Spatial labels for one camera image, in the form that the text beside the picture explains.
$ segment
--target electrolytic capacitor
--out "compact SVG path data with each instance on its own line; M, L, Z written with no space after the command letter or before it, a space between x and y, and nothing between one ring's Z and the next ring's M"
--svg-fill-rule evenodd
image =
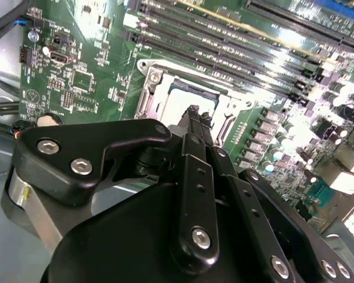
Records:
M337 126L335 133L337 133L339 137L346 137L348 135L348 131L339 126Z
M307 154L306 152L300 152L300 156L307 164L313 163L312 157L309 154Z
M272 172L274 170L273 164L266 160L262 163L263 168L265 169L266 172Z
M292 123L286 123L283 127L289 134L296 134L298 132L298 129L295 125Z
M317 181L317 177L309 170L305 169L304 174L310 183L315 183Z
M281 160L283 158L283 153L277 147L271 147L270 154L274 161Z
M337 134L331 134L329 140L332 141L335 145L339 145L342 142L342 139Z
M330 102L332 104L332 106L334 107L339 107L341 105L343 105L346 101L344 96L337 96L336 94L331 94L328 98L327 98L328 102Z
M292 141L288 139L285 135L281 134L277 140L283 147L291 147L292 146Z

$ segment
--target capacitor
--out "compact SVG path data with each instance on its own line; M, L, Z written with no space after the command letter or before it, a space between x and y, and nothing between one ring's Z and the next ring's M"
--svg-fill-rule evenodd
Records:
M270 172L272 172L274 170L273 164L270 161L268 161L268 160L264 161L262 166L263 166L263 168L265 169L266 172L270 173Z
M38 42L39 41L39 34L36 31L30 31L28 33L28 38L31 42Z
M289 134L297 134L298 129L292 123L286 123L283 127Z
M277 147L271 147L270 154L274 161L281 160L283 158L283 153Z
M281 134L277 140L283 147L291 147L292 146L292 141L288 139L285 135Z
M312 157L306 152L300 152L300 157L309 165L313 163Z
M339 145L342 142L342 139L335 133L331 134L329 140L332 141L335 145Z
M337 133L339 137L346 137L348 135L348 131L339 126L337 126L335 133Z
M307 180L308 180L310 183L315 183L315 182L317 182L317 177L316 177L312 172L310 172L309 170L305 169L305 170L304 170L304 174L305 174Z
M330 89L342 96L349 96L350 94L354 93L353 87L350 84L346 85L341 83L333 83L330 86Z
M328 102L332 104L334 107L339 107L345 103L345 97L343 96L337 96L336 94L330 94L330 96L327 98Z

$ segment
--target dimm slot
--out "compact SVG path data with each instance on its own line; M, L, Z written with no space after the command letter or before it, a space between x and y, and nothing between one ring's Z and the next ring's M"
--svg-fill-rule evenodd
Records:
M268 77L270 76L269 73L267 71L265 71L266 68L264 66L261 66L261 65L256 66L254 64L254 62L251 62L247 58L241 58L241 57L239 57L233 53L227 52L226 50L223 50L221 48L213 48L210 44L203 44L203 42L197 42L197 40L195 40L194 38L179 34L177 32L170 31L170 30L167 31L165 29L160 28L156 24L149 24L147 31L150 31L152 33L156 32L158 34L158 36L161 36L161 37L163 35L167 35L170 38L177 38L179 40L182 40L183 42L187 42L187 43L191 44L192 46L196 46L196 47L206 50L208 52L214 52L213 53L214 55L225 58L231 64L237 64L237 65L241 66L241 68L250 71L253 75L255 75L255 73L259 73L259 74L262 74L262 75L265 75ZM283 74L278 74L277 79L280 79L285 84L288 84L290 88L293 88L295 82L297 81L297 79L289 77L288 75L283 75Z
M304 61L304 62L309 62L309 60L311 61L316 61L315 58L311 58L309 56L307 56L306 54L298 54L298 53L295 53L293 52L292 50L289 51L289 50L286 50L285 48L281 48L279 46L276 46L274 44L271 44L267 41L264 41L262 39L259 38L258 35L252 35L251 33L243 33L243 32L238 32L238 31L235 31L221 23L218 22L217 19L215 20L212 20L212 19L207 19L207 18L204 18L202 16L199 16L199 15L196 15L192 12L189 12L188 10L185 10L185 9L181 9L181 8L178 8L176 6L174 6L173 4L167 2L167 1L162 1L162 4L161 3L155 3L153 1L150 1L148 4L154 4L155 6L153 5L149 5L147 7L148 11L149 12L158 12L159 14L161 15L165 15L166 17L170 17L173 21L181 21L183 24L193 24L193 28L198 28L198 29L202 29L202 28L205 28L204 31L205 32L209 32L211 35L215 35L215 33L213 32L212 29L207 29L206 27L202 26L201 24L197 24L195 22L187 22L186 19L181 19L178 15L175 15L175 14L179 14L181 16L188 16L198 22L201 22L203 23L204 25L206 26L213 26L215 28L218 28L222 31L224 31L225 33L230 33L230 34L234 34L235 36L237 37L240 37L240 38L244 38L244 39L247 39L249 41L253 41L253 42L256 42L260 45L265 45L266 47L270 48L270 49L273 49L275 51L280 51L280 52L285 52L286 51L286 54L297 59L297 60L301 60L301 61ZM226 40L228 41L231 41L233 42L233 39L232 38L229 38L229 37L225 37Z
M323 44L328 44L347 52L354 52L354 38L304 19L293 12L262 0L248 0L245 8Z
M226 46L229 48L232 48L234 50L239 50L241 51L243 54L247 55L248 57L255 57L259 60L265 60L268 61L270 63L274 63L274 60L276 59L276 56L274 55L270 55L267 52L260 52L258 50L255 50L254 47L250 47L251 45L246 44L245 42L235 42L235 41L229 41L227 40L225 37L223 37L222 35L217 35L215 32L207 32L206 30L203 29L203 26L199 26L194 24L193 22L179 22L180 19L173 19L173 21L170 21L170 17L163 15L163 16L159 16L157 15L158 13L155 12L151 17L152 19L156 19L159 22L163 22L166 24L171 25L172 27L177 27L185 32L189 32L191 34L194 34L198 37L202 37L202 38L206 38L210 41L215 41L216 43L222 45L222 46ZM155 23L153 22L148 22L148 25L155 25ZM291 63L291 62L285 62L285 65L283 66L283 68L290 72L290 73L294 73L296 75L301 75L301 72L303 71L303 68L300 67L297 64Z
M259 88L264 88L264 82L261 81L258 78L254 77L249 77L245 76L243 73L239 73L238 71L235 71L232 68L227 68L223 65L219 65L216 62L212 62L211 60L208 60L206 58L197 58L197 54L193 52L188 52L186 50L181 50L179 48L176 48L166 42L162 42L159 40L155 40L154 38L147 37L144 34L140 36L140 39L138 42L143 43L143 45L149 46L151 48L155 48L156 50L160 51L166 51L168 53L171 53L173 55L178 55L181 58L188 59L193 64L200 64L202 67L207 68L208 70L212 71L218 71L223 75L228 76L231 78L233 81L237 83L242 83L242 84L248 84L252 85L254 87L259 87ZM185 44L184 42L179 42L178 40L174 40L174 43L179 43L181 45ZM267 88L267 91L276 94L278 96L282 97L288 97L290 94L290 91L286 91L284 89L277 89L279 87L275 87L273 85L269 85L269 88Z

